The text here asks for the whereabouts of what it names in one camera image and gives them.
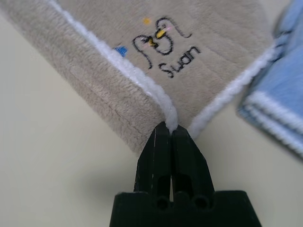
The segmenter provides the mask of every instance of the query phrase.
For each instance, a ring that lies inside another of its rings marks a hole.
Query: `white trim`
[[[266,50],[250,67],[242,72],[234,81],[232,81],[218,96],[192,120],[188,132],[192,138],[196,138],[206,124],[211,120],[226,103],[230,102],[234,95],[239,93],[243,86],[250,83],[251,79],[264,68],[271,60],[275,52],[275,46]]]
[[[303,143],[292,137],[287,128],[284,128],[281,124],[275,122],[273,119],[259,112],[250,105],[245,106],[245,110],[247,110],[254,117],[254,119],[261,124],[263,129],[274,135],[284,145],[296,151],[303,157]]]
[[[255,91],[247,97],[244,105],[253,105],[260,109],[264,114],[281,122],[292,130],[303,134],[303,119],[289,109],[280,105],[265,92]]]
[[[55,0],[47,1],[79,34],[90,42],[103,57],[105,57],[125,77],[142,88],[148,96],[153,98],[163,111],[166,119],[166,127],[169,129],[170,133],[172,133],[178,126],[178,115],[176,108],[172,104],[172,100],[164,92],[163,88],[160,85],[157,85],[152,78],[146,76],[140,68],[135,67],[128,59],[123,58],[104,41],[99,40],[93,32],[88,31],[83,24],[75,20],[68,11],[63,10]]]

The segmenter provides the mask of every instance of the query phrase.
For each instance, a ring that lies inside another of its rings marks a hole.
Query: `towel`
[[[303,0],[276,32],[276,53],[253,82],[239,113],[303,157]]]
[[[258,0],[0,0],[6,18],[135,152],[193,138],[273,54]]]

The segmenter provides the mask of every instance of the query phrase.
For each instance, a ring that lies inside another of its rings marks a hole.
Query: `fleece fabric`
[[[4,15],[113,130],[196,137],[271,58],[258,0],[0,0]]]

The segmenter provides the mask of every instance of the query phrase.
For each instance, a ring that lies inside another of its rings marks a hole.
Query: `blue towel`
[[[253,81],[239,113],[303,157],[303,0],[276,32],[276,54]]]

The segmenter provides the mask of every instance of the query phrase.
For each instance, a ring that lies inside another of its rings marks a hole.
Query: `white table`
[[[263,0],[271,26],[289,0]],[[264,227],[303,226],[303,161],[235,113],[196,140],[217,190],[245,190]],[[137,157],[0,17],[0,226],[107,227]]]

